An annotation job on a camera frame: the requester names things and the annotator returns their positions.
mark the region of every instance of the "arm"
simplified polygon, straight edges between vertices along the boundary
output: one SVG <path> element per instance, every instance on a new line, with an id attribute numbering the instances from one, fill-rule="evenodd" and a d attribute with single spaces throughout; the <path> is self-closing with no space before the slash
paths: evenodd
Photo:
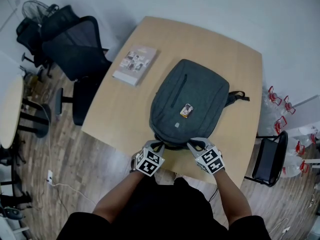
<path id="1" fill-rule="evenodd" d="M 221 169 L 213 176 L 219 188 L 222 207 L 226 218 L 228 219 L 229 227 L 236 220 L 251 216 L 251 208 L 246 197 L 229 178 L 226 171 Z"/>
<path id="2" fill-rule="evenodd" d="M 139 171 L 130 173 L 123 181 L 107 193 L 96 205 L 93 214 L 105 218 L 112 223 L 126 206 L 144 174 Z"/>

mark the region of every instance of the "wooden floor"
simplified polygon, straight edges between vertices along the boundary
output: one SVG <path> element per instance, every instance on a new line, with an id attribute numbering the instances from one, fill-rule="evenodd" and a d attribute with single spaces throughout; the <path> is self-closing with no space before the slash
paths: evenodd
<path id="1" fill-rule="evenodd" d="M 93 203 L 69 187 L 50 186 L 46 182 L 49 169 L 53 171 L 55 184 L 69 184 L 95 203 L 130 170 L 128 156 L 83 133 L 79 126 L 74 125 L 71 104 L 64 104 L 62 115 L 54 116 L 57 89 L 63 87 L 64 95 L 71 97 L 73 83 L 58 67 L 52 74 L 52 79 L 44 79 L 43 91 L 37 98 L 38 102 L 49 104 L 53 113 L 50 127 L 52 167 L 49 135 L 37 139 L 32 133 L 20 133 L 26 142 L 21 150 L 27 163 L 19 168 L 19 174 L 23 189 L 29 191 L 33 197 L 33 208 L 23 211 L 23 222 L 30 227 L 32 239 L 38 240 L 56 239 L 71 213 L 92 212 L 94 208 Z M 248 176 L 252 172 L 258 150 L 259 145 L 255 145 L 247 171 Z M 309 148 L 307 156 L 313 157 L 314 153 L 315 148 Z M 161 184 L 172 184 L 175 177 L 173 172 L 163 169 L 156 174 L 156 180 Z M 272 188 L 249 180 L 243 181 L 241 190 L 248 198 L 253 214 L 264 218 L 267 230 L 272 231 L 270 236 L 273 240 L 279 240 L 281 237 L 283 240 L 306 238 L 316 218 L 314 213 L 320 198 L 320 194 L 314 191 L 315 177 L 315 173 L 309 172 L 302 177 L 281 178 Z M 209 183 L 191 178 L 187 180 L 193 187 L 201 190 L 207 199 L 216 189 L 215 185 Z M 315 195 L 315 204 L 308 208 L 312 194 Z M 211 206 L 215 219 L 227 226 L 219 194 L 211 202 Z M 283 235 L 283 229 L 289 226 L 290 230 Z"/>

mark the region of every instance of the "wooden table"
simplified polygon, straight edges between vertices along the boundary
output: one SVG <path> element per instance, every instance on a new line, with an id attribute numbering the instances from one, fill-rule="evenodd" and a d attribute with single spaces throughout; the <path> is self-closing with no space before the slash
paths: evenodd
<path id="1" fill-rule="evenodd" d="M 51 118 L 51 111 L 48 105 L 42 104 L 42 107 L 28 99 L 23 98 L 24 95 L 24 80 L 18 75 L 9 85 L 5 92 L 3 103 L 0 106 L 0 144 L 8 149 L 11 147 L 17 130 L 35 133 L 38 138 L 46 136 L 49 130 L 49 121 L 45 115 Z M 28 105 L 37 109 L 35 116 L 21 112 L 22 104 Z M 33 128 L 19 125 L 20 118 L 33 121 Z"/>
<path id="2" fill-rule="evenodd" d="M 156 48 L 148 73 L 137 87 L 112 77 L 133 44 Z M 149 127 L 150 107 L 159 86 L 181 60 L 201 64 L 244 91 L 250 102 L 237 101 L 223 110 L 209 137 L 222 152 L 226 171 L 240 186 L 252 154 L 262 97 L 262 55 L 223 35 L 201 27 L 155 17 L 145 17 L 115 58 L 90 106 L 82 130 L 114 148 L 132 155 L 154 139 Z M 163 168 L 215 183 L 200 170 L 189 150 L 165 150 Z"/>

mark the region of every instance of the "backpack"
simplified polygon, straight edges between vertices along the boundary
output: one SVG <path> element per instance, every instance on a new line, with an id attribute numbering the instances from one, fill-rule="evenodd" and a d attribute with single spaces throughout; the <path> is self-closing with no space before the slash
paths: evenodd
<path id="1" fill-rule="evenodd" d="M 182 59 L 155 94 L 149 125 L 167 149 L 184 149 L 191 138 L 208 138 L 224 107 L 236 100 L 250 101 L 243 91 L 229 92 L 228 81 L 217 73 Z"/>

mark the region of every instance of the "book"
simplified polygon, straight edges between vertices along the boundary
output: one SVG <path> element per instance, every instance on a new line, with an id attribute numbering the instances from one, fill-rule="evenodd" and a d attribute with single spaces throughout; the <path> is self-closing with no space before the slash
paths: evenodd
<path id="1" fill-rule="evenodd" d="M 112 76 L 136 86 L 149 68 L 156 52 L 157 50 L 154 48 L 133 45 Z"/>

